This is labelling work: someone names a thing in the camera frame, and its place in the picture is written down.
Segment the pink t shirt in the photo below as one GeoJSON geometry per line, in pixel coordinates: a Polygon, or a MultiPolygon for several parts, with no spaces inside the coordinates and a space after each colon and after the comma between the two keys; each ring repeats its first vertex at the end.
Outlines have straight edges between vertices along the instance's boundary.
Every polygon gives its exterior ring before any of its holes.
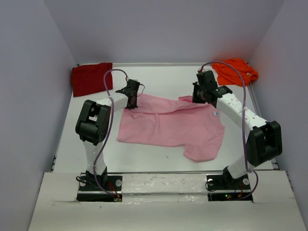
{"type": "Polygon", "coordinates": [[[191,96],[171,100],[143,94],[137,108],[123,111],[117,140],[183,146],[185,157],[206,162],[217,157],[224,132],[220,111],[211,104],[193,103],[191,96]]]}

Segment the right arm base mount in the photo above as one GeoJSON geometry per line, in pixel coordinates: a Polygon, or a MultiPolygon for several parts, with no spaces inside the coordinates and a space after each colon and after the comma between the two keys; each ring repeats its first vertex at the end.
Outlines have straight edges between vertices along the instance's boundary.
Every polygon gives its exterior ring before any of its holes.
{"type": "Polygon", "coordinates": [[[227,168],[221,174],[207,175],[205,188],[210,202],[253,201],[248,175],[233,179],[227,168]]]}

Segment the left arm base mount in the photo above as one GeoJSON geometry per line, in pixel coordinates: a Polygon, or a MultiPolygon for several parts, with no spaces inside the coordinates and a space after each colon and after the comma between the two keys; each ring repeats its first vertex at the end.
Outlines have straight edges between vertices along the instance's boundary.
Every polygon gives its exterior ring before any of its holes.
{"type": "Polygon", "coordinates": [[[76,180],[79,202],[122,202],[122,175],[108,175],[106,182],[100,185],[94,178],[88,178],[85,174],[77,176],[76,180]]]}

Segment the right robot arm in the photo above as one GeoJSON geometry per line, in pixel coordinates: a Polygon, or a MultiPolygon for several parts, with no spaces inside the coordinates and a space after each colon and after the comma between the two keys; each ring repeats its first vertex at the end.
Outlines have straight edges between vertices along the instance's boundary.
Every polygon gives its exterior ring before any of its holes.
{"type": "Polygon", "coordinates": [[[267,121],[246,108],[226,86],[218,86],[210,70],[197,73],[193,103],[208,103],[227,115],[242,130],[244,154],[223,170],[222,185],[232,189],[239,178],[282,154],[282,131],[277,121],[267,121]]]}

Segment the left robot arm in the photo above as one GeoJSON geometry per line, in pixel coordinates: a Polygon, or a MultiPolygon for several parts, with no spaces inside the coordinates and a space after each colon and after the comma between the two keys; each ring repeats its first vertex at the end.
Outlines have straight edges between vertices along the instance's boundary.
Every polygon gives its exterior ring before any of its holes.
{"type": "Polygon", "coordinates": [[[108,98],[83,103],[75,131],[86,150],[86,179],[90,185],[101,190],[107,182],[107,166],[103,159],[103,142],[111,132],[114,112],[122,109],[137,108],[140,82],[128,80],[127,85],[115,91],[108,98]]]}

